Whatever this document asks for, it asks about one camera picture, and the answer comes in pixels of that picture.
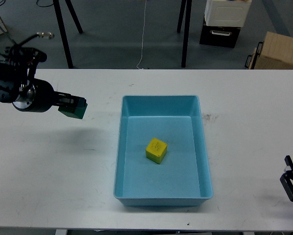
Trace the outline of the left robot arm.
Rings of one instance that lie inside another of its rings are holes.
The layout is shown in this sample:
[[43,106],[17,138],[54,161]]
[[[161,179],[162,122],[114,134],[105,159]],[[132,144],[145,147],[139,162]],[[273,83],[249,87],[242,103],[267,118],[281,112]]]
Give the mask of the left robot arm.
[[4,60],[0,61],[0,102],[11,103],[21,112],[34,113],[57,106],[62,114],[82,119],[87,108],[85,98],[57,92],[49,82],[35,78],[38,64],[45,62],[47,55],[24,46],[34,38],[51,39],[53,34],[38,32],[6,48]]

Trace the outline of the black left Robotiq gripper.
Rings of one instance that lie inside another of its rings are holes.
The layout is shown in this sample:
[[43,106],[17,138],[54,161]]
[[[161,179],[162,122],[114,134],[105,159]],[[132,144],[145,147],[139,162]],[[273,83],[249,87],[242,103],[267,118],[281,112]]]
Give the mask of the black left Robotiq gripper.
[[34,98],[26,108],[27,112],[43,113],[52,106],[65,108],[85,108],[86,99],[68,93],[55,92],[53,86],[44,80],[33,81]]

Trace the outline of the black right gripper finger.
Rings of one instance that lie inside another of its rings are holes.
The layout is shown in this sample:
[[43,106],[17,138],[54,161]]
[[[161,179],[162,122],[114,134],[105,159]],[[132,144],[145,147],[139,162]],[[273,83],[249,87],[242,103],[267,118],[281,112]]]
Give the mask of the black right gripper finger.
[[290,155],[285,158],[286,167],[280,177],[280,182],[291,202],[293,202],[293,162]]

